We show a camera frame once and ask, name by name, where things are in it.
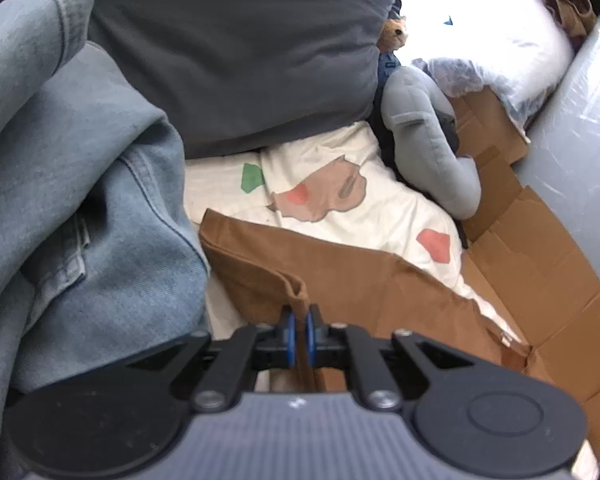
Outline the brown t-shirt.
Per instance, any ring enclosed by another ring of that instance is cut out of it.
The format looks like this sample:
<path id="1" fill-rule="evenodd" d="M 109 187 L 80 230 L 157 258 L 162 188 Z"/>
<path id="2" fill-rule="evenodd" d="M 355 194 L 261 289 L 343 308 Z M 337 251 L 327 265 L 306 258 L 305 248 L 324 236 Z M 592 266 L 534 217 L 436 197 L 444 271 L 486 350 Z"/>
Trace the brown t-shirt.
<path id="1" fill-rule="evenodd" d="M 291 307 L 306 326 L 316 304 L 327 323 L 345 322 L 386 338 L 397 328 L 520 372 L 527 350 L 507 348 L 476 300 L 460 296 L 390 252 L 326 242 L 207 210 L 199 237 L 212 271 L 239 315 L 273 323 Z"/>

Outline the cream bear print bedsheet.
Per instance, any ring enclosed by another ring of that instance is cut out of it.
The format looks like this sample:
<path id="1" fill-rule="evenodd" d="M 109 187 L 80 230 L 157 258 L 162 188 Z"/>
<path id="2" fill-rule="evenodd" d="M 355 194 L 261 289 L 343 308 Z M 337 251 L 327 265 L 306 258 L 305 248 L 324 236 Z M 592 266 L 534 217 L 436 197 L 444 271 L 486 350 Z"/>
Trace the cream bear print bedsheet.
<path id="1" fill-rule="evenodd" d="M 521 340 L 462 273 L 463 247 L 452 218 L 398 182 L 380 159 L 365 122 L 257 153 L 190 160 L 185 209 L 199 232 L 207 210 L 237 220 L 397 255 L 460 296 L 501 330 L 507 348 Z M 215 336 L 245 321 L 215 273 L 206 292 Z"/>

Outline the blue denim jeans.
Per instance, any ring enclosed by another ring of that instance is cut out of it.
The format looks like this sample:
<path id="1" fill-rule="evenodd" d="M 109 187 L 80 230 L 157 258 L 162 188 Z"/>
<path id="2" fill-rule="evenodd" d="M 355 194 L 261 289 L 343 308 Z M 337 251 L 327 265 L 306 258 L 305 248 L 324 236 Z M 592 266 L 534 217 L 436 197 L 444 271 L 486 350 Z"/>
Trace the blue denim jeans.
<path id="1" fill-rule="evenodd" d="M 93 4 L 0 3 L 0 440 L 9 391 L 207 324 L 182 139 L 87 40 Z"/>

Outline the brown cardboard sheet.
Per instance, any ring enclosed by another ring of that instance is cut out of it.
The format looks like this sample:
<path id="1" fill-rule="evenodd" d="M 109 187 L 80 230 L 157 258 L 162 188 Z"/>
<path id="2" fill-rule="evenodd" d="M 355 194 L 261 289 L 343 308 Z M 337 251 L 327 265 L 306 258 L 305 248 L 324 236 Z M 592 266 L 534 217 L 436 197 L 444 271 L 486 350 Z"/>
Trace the brown cardboard sheet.
<path id="1" fill-rule="evenodd" d="M 574 239 L 513 170 L 527 143 L 495 94 L 455 98 L 462 155 L 475 159 L 482 187 L 464 221 L 464 277 L 510 322 L 521 340 L 514 367 L 566 390 L 588 416 L 600 457 L 600 279 Z"/>

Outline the grey plush pillow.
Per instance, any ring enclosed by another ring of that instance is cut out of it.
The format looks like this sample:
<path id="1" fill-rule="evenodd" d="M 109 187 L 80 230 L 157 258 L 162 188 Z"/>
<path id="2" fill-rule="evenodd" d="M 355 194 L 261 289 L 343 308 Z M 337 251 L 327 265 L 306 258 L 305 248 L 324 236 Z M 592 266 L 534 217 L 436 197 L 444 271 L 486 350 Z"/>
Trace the grey plush pillow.
<path id="1" fill-rule="evenodd" d="M 477 166 L 470 156 L 457 154 L 455 112 L 436 83 L 419 68 L 402 66 L 389 76 L 380 110 L 404 180 L 451 217 L 473 216 L 481 200 Z"/>

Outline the small brown plush toy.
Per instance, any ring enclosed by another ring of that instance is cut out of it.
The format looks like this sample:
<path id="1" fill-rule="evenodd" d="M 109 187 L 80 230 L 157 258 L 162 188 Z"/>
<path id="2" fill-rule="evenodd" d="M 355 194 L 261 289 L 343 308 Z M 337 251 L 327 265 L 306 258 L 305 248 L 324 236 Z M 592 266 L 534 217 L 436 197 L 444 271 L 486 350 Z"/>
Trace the small brown plush toy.
<path id="1" fill-rule="evenodd" d="M 406 43 L 407 34 L 402 18 L 388 18 L 382 26 L 377 47 L 380 53 L 393 53 Z"/>

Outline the dark grey shirt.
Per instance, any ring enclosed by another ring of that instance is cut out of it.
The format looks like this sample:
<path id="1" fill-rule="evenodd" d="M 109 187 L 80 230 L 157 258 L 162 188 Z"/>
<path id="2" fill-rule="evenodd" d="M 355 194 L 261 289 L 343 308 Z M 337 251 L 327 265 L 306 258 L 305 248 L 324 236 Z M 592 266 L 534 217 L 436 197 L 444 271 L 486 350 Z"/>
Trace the dark grey shirt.
<path id="1" fill-rule="evenodd" d="M 88 36 L 166 112 L 187 156 L 204 158 L 365 119 L 392 4 L 95 0 Z"/>

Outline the white bubble wrap bundle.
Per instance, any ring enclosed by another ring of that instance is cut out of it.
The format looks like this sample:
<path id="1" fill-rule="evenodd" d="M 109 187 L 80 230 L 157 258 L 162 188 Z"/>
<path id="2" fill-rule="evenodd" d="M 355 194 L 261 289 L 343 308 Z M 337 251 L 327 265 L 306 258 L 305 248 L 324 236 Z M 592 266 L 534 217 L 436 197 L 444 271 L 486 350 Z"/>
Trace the white bubble wrap bundle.
<path id="1" fill-rule="evenodd" d="M 450 98 L 491 90 L 519 132 L 573 60 L 541 0 L 401 0 L 407 40 L 396 54 Z"/>

